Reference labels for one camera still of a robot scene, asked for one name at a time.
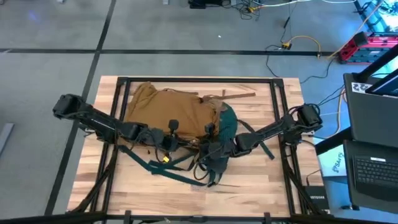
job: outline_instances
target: yellow cable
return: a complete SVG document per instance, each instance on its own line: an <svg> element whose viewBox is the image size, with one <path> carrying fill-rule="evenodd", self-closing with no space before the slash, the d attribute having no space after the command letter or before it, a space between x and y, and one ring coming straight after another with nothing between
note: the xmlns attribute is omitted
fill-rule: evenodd
<svg viewBox="0 0 398 224"><path fill-rule="evenodd" d="M292 37L288 42L286 42L285 44L291 44L292 43L292 40L294 40L294 39L296 39L296 38L308 38L308 39L310 39L310 40L313 40L315 43L317 43L317 45L318 45L318 55L317 55L317 58L319 59L319 57L321 56L321 44L319 44L319 41L317 41L317 40L315 40L314 38L312 38L312 37L310 37L310 36L307 36L307 35L297 35L297 36L294 36L294 37Z"/></svg>
<svg viewBox="0 0 398 224"><path fill-rule="evenodd" d="M358 33L358 32L362 29L362 26L365 25L365 22L368 21L368 19L373 15L374 12L376 12L376 10L380 7L380 5L381 5L383 2L384 2L384 1L380 1L380 2L379 2L379 4L373 9L373 11L367 16L367 18L366 18L366 19L363 21L363 23L359 26L358 30L356 30L356 31L354 32L354 35L353 35L352 37L350 37L350 38L347 40L347 42L346 42L345 44L343 44L343 46L341 46L338 50L336 50L333 54L331 54L331 55L328 57L328 59L331 59L335 54L337 54L340 50L342 50L343 47L344 47L346 44L348 44L348 42L349 42L352 38L354 38L354 36L356 35L356 33Z"/></svg>

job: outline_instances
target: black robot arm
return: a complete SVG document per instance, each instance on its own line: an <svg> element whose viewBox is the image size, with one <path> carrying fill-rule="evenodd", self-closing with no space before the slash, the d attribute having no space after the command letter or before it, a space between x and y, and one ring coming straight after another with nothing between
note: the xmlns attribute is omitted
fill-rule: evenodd
<svg viewBox="0 0 398 224"><path fill-rule="evenodd" d="M304 132L316 131L322 127L322 120L319 116L319 107L314 104L304 104L289 109L289 114L281 117L280 120L252 133L242 133L235 137L235 144L228 144L227 147L220 147L218 142L211 142L207 147L213 156L240 157L249 154L260 142L283 134L284 141L289 144L297 144L301 140ZM111 117L84 102L80 96L67 94L62 95L53 108L54 116L60 119L78 120L84 128L95 131L100 141L115 143L117 137L122 137L127 141L134 142L138 135L148 129L148 125L142 123L132 123ZM178 146L173 140L175 136L164 136L162 133L154 142L162 144L166 151L174 151Z"/></svg>
<svg viewBox="0 0 398 224"><path fill-rule="evenodd" d="M134 141L146 124L122 121L103 113L80 97L72 94L62 95L53 108L53 114L59 119L78 120L82 128L95 131L98 140L114 144L118 136Z"/></svg>
<svg viewBox="0 0 398 224"><path fill-rule="evenodd" d="M297 113L297 120L293 118L295 113ZM296 106L291 108L289 114L281 117L280 120L256 132L238 134L235 137L236 149L233 152L233 157L249 154L260 142L281 133L285 142L298 144L302 133L316 131L322 127L319 113L319 107L314 104Z"/></svg>

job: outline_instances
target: white cable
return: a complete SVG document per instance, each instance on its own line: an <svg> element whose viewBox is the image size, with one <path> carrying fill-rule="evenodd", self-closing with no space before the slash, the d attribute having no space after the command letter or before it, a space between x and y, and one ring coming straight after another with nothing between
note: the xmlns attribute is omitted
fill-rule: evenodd
<svg viewBox="0 0 398 224"><path fill-rule="evenodd" d="M265 5L265 4L258 3L256 1L253 1L253 3L256 3L259 6L276 7L276 6L284 6L284 5L287 5L287 4L293 4L293 3L301 2L301 1L312 1L312 0L296 0L296 1L291 1L291 2L287 2L287 3L275 4L275 5Z"/></svg>
<svg viewBox="0 0 398 224"><path fill-rule="evenodd" d="M325 113L325 114L321 114L319 116L328 116L328 115L333 115L333 114L338 114L338 113L345 113L345 112L347 112L347 111L345 110L345 111L340 111L340 112Z"/></svg>
<svg viewBox="0 0 398 224"><path fill-rule="evenodd" d="M353 2L356 2L357 0L346 1L346 2L332 2L332 1L327 1L327 0L322 0L322 1L327 2L327 3L333 3L333 4L344 4L344 3L353 3Z"/></svg>

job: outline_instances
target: green strap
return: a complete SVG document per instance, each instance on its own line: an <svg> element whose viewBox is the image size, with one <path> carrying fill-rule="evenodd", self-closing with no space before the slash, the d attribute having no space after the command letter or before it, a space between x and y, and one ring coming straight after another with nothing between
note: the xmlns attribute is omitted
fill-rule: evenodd
<svg viewBox="0 0 398 224"><path fill-rule="evenodd" d="M178 180L178 181L181 181L181 182L184 182L187 184L196 185L196 186L206 186L207 185L207 184L201 183L199 181L195 181L195 180L183 177L178 174L173 174L171 172L167 172L166 170L163 170L163 169L152 167L148 163L146 163L144 160L142 160L139 156L137 156L137 154L133 153L127 146L123 146L123 145L119 146L119 150L123 153L126 153L128 156L130 156L132 159L134 159L136 162L138 162L138 164L140 164L145 170L148 170L152 174L160 174L165 177L168 177L168 178L171 178L174 180Z"/></svg>
<svg viewBox="0 0 398 224"><path fill-rule="evenodd" d="M183 169L183 168L179 168L179 167L175 167L176 164L179 164L182 161L185 161L187 159L189 159L192 156L195 156L197 154L197 152L190 152L187 155L180 157L176 160L173 160L171 162L168 163L160 163L160 162L156 162L156 161L149 161L149 165L150 166L154 166L160 169L170 169L170 170L185 170L185 171L190 171L193 168L193 165L195 164L194 161L192 160L191 164L189 165L188 169Z"/></svg>
<svg viewBox="0 0 398 224"><path fill-rule="evenodd" d="M255 133L256 131L250 126L250 124L247 124L245 121L242 121L238 119L238 122L241 123L247 130L249 130L251 133ZM275 156L272 154L272 152L269 150L269 148L264 144L264 142L260 142L260 146L264 150L264 152L269 156L271 160L275 159Z"/></svg>
<svg viewBox="0 0 398 224"><path fill-rule="evenodd" d="M216 172L209 170L209 184L207 185L207 187L216 185L216 182L214 182L215 179L216 179Z"/></svg>

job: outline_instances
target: black floor line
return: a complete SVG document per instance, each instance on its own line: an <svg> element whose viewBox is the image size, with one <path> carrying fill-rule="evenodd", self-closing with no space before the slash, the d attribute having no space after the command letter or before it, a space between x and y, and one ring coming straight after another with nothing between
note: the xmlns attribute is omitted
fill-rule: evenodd
<svg viewBox="0 0 398 224"><path fill-rule="evenodd" d="M23 49L9 48L0 49L0 54L93 54L95 49Z"/></svg>
<svg viewBox="0 0 398 224"><path fill-rule="evenodd" d="M84 100L87 99L88 92L90 91L90 86L94 78L95 70L98 64L98 60L100 59L100 52L102 46L104 45L104 41L106 38L106 34L108 33L109 25L112 19L114 7L116 4L116 0L112 0L111 4L109 5L108 14L106 15L104 27L101 33L101 37L99 38L97 48L95 50L95 54L93 57L93 61L91 62L90 70L87 75L86 83L83 88L82 97ZM72 129L70 130L70 134L67 140L67 144L65 146L65 150L63 152L62 160L60 163L60 167L57 172L57 176L55 178L49 200L47 202L47 206L44 211L44 215L51 215L54 210L55 203L57 202L58 194L61 188L61 184L63 181L63 176L65 175L65 171L67 169L68 161L70 154L72 152L73 143L75 142L76 134L78 131L78 121L73 122Z"/></svg>
<svg viewBox="0 0 398 224"><path fill-rule="evenodd" d="M321 52L329 56L333 52ZM175 55L281 55L281 56L317 56L312 51L264 51L264 50L141 50L141 49L103 49L101 54L175 54Z"/></svg>
<svg viewBox="0 0 398 224"><path fill-rule="evenodd" d="M162 55L280 55L280 56L317 56L313 51L263 51L263 50L157 50L157 49L0 49L0 54L162 54ZM321 52L329 56L333 52Z"/></svg>

